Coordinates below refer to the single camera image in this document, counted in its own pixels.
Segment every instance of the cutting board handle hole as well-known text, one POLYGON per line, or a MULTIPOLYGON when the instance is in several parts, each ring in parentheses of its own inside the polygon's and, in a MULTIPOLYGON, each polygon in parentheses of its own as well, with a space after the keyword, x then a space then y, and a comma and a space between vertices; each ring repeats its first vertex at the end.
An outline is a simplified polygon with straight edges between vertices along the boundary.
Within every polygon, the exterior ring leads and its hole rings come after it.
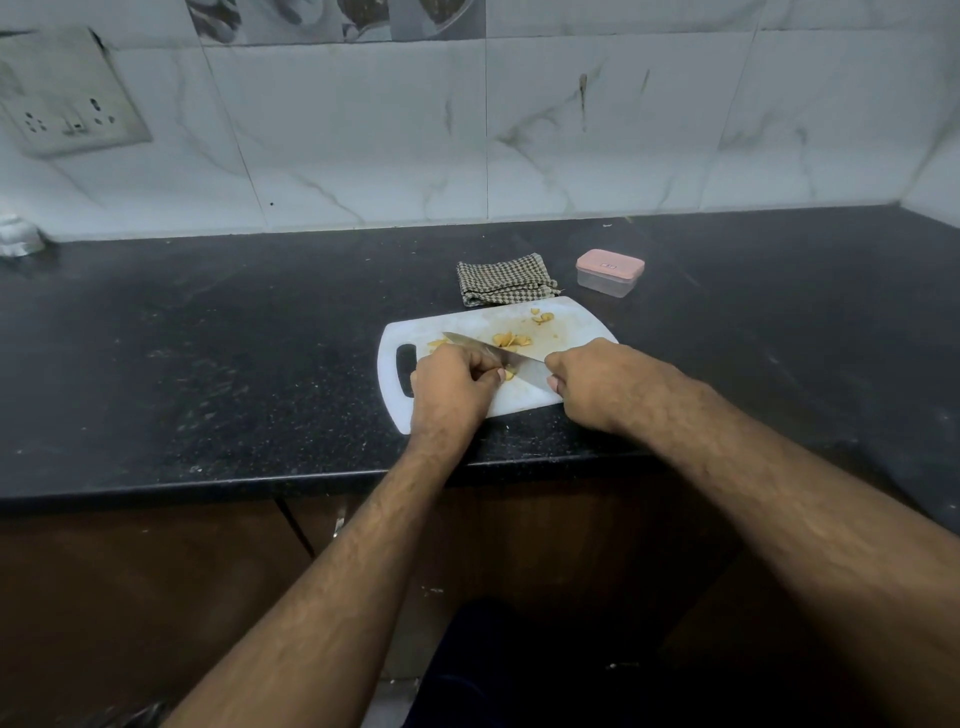
POLYGON ((417 347, 413 344, 404 344, 396 350, 396 375, 400 379, 400 389, 407 397, 414 396, 410 386, 410 375, 417 369, 417 347))

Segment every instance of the white tile wall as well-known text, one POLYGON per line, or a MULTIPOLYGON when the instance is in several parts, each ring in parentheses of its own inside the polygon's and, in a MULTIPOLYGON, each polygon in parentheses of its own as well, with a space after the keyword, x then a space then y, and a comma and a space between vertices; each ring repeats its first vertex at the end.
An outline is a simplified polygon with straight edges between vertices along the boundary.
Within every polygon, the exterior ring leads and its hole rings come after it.
POLYGON ((45 161, 0 134, 0 207, 54 239, 262 230, 203 51, 118 51, 113 62, 154 141, 45 161))
POLYGON ((702 207, 898 200, 943 123, 949 73, 932 35, 758 33, 702 207))
POLYGON ((487 0, 487 37, 751 31, 766 0, 487 0))
POLYGON ((206 52, 271 229, 486 217, 484 41, 206 52))
POLYGON ((58 239, 855 205, 911 187, 909 205, 952 214, 960 143, 938 132, 957 0, 486 3, 486 41, 202 49, 184 0, 0 0, 0 32, 79 23, 119 49, 154 136, 38 161, 0 134, 0 211, 58 239))
POLYGON ((198 45, 183 0, 2 0, 0 31, 85 25, 110 48, 198 45))
POLYGON ((956 0, 768 0, 762 30, 937 28, 955 16, 956 0))
POLYGON ((960 228, 960 105, 930 150, 903 206, 960 228))
POLYGON ((490 41, 490 217, 697 209, 751 36, 490 41))

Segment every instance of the white cutting board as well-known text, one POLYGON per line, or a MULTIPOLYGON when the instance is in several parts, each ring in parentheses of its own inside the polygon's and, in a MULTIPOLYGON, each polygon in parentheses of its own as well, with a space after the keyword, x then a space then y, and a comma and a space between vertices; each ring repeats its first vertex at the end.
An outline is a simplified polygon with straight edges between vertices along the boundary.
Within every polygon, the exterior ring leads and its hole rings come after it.
MULTIPOLYGON (((533 339, 533 343, 520 348, 518 353, 540 361, 551 352, 580 347, 596 338, 616 341, 610 330, 601 324, 596 316, 566 296, 389 324, 380 337, 376 374, 380 380, 380 394, 383 395, 387 411, 390 412, 396 428, 404 435, 410 434, 414 401, 404 395, 400 387, 399 374, 396 371, 396 350, 404 344, 413 344, 417 347, 419 361, 430 354, 427 344, 444 338, 444 331, 462 333, 489 343, 492 343, 496 333, 512 331, 524 334, 533 339), (530 312, 531 308, 539 308, 540 313, 549 311, 555 318, 538 326, 532 320, 534 314, 530 312)), ((545 407, 559 401, 562 401, 559 395, 538 389, 515 376, 500 387, 487 417, 545 407)))

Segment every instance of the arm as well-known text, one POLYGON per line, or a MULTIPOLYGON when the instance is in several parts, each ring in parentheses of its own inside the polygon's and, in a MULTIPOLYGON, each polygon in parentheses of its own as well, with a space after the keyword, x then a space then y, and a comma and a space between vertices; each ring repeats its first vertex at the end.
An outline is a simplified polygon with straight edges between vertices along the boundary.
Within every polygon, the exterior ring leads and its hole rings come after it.
POLYGON ((441 346, 411 376, 410 443, 290 591, 164 723, 169 728, 343 728, 363 720, 434 500, 504 372, 441 346), (478 376, 474 381, 471 372, 478 376))
POLYGON ((732 520, 899 722, 960 724, 960 539, 640 352, 546 363, 573 420, 646 444, 732 520))

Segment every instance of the hand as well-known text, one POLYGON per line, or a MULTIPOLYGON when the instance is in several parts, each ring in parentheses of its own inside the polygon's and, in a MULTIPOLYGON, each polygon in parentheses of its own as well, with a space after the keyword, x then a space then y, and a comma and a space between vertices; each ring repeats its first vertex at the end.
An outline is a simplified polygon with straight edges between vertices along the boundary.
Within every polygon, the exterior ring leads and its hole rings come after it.
POLYGON ((441 344, 410 375, 414 390, 410 447, 459 460, 505 377, 496 359, 441 344))
POLYGON ((623 436, 642 437, 674 393, 692 381, 669 364, 607 339, 551 353, 544 363, 567 417, 623 436))

